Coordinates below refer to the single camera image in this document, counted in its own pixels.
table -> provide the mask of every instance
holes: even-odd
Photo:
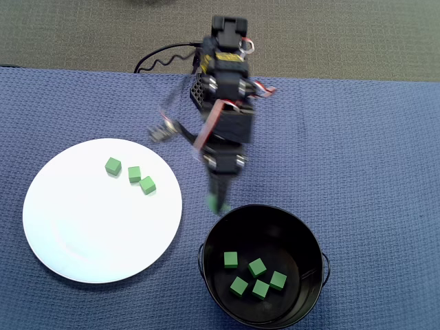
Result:
[[[149,142],[158,104],[183,76],[0,69],[0,327],[247,329],[209,296],[197,248],[218,219],[203,166],[180,137]],[[229,204],[300,217],[332,275],[292,329],[437,329],[440,310],[440,84],[260,78],[250,161]],[[188,93],[169,109],[192,131]],[[179,180],[177,236],[151,267],[108,285],[61,278],[29,248],[21,210],[33,177],[79,142],[122,138],[163,157]]]

green cube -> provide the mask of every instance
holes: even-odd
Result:
[[[119,172],[121,171],[121,168],[122,168],[121,162],[112,157],[110,157],[107,163],[105,164],[105,170],[107,171],[107,173],[110,173],[112,175],[118,175]]]
[[[225,252],[225,268],[237,268],[239,266],[239,259],[236,252]]]
[[[140,180],[139,184],[145,195],[151,194],[154,190],[156,190],[156,185],[154,184],[153,179],[150,177]]]
[[[257,278],[261,274],[266,273],[266,266],[264,266],[264,263],[261,261],[260,258],[252,261],[249,265],[247,265],[247,268],[249,268],[254,278]]]
[[[270,280],[270,287],[281,291],[284,288],[284,284],[286,283],[287,276],[278,272],[274,272],[272,275],[272,279]]]
[[[129,167],[129,180],[131,183],[140,181],[140,167]]]
[[[268,289],[269,289],[268,284],[260,280],[256,280],[254,289],[252,290],[252,294],[262,300],[266,297]]]
[[[246,287],[248,287],[248,282],[245,282],[237,276],[229,289],[233,294],[241,298]]]

black pot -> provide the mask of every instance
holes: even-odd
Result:
[[[223,253],[237,251],[237,269],[225,269]],[[328,263],[324,280],[324,256]],[[276,270],[287,275],[281,291],[270,288],[265,299],[251,294],[255,279],[248,263],[261,258],[269,283]],[[248,205],[237,208],[212,227],[199,249],[199,269],[215,302],[235,320],[259,329],[281,329],[297,323],[314,307],[330,275],[330,263],[311,230],[280,208]],[[249,283],[244,295],[229,290],[240,276]]]

metal ring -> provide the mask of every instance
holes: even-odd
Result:
[[[241,47],[243,43],[242,43],[242,41],[240,41],[240,43],[239,43],[239,50],[240,50],[240,52],[241,52],[242,54],[247,54],[247,55],[252,54],[252,53],[255,51],[254,41],[250,40],[249,38],[243,38],[242,40],[244,40],[244,41],[250,43],[251,48],[250,48],[250,49],[247,49],[247,50],[244,50],[244,49]]]
[[[327,256],[325,255],[325,253],[323,252],[322,255],[324,256],[325,260],[327,260],[327,265],[329,266],[329,270],[327,271],[327,277],[325,278],[324,282],[322,283],[322,287],[324,287],[325,283],[327,283],[327,281],[329,280],[329,276],[330,276],[330,261],[329,258],[327,258]]]
[[[204,277],[204,271],[202,270],[202,266],[201,266],[201,264],[203,263],[203,261],[202,261],[202,256],[200,255],[201,254],[201,249],[203,248],[203,246],[204,246],[204,244],[202,243],[201,245],[200,245],[200,247],[199,247],[199,253],[198,253],[198,255],[197,255],[197,261],[198,261],[198,264],[199,264],[199,272],[200,272],[200,275],[201,275],[201,277],[203,278],[203,280],[205,280],[205,277]]]

pot handle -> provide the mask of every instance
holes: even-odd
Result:
[[[203,271],[203,267],[201,266],[203,264],[203,256],[201,255],[201,251],[203,250],[203,246],[204,244],[202,243],[199,247],[199,253],[197,255],[197,262],[199,264],[199,272],[201,277],[203,278],[203,280],[205,280],[205,276],[204,276],[204,271]]]
[[[325,283],[327,283],[327,281],[329,280],[329,276],[330,276],[330,261],[329,258],[327,258],[327,256],[325,255],[325,253],[323,252],[322,255],[324,256],[325,260],[327,260],[327,266],[328,266],[328,270],[327,270],[327,276],[324,280],[324,282],[322,283],[322,287],[324,287]]]

